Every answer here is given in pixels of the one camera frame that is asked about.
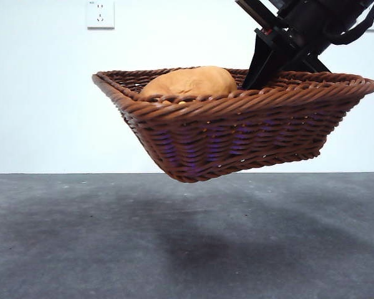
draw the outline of concrete floor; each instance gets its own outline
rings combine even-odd
[[[374,173],[0,175],[0,299],[374,299]]]

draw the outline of bread loaf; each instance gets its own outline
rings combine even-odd
[[[237,89],[231,74],[221,67],[181,69],[160,75],[149,82],[140,95],[228,95]]]

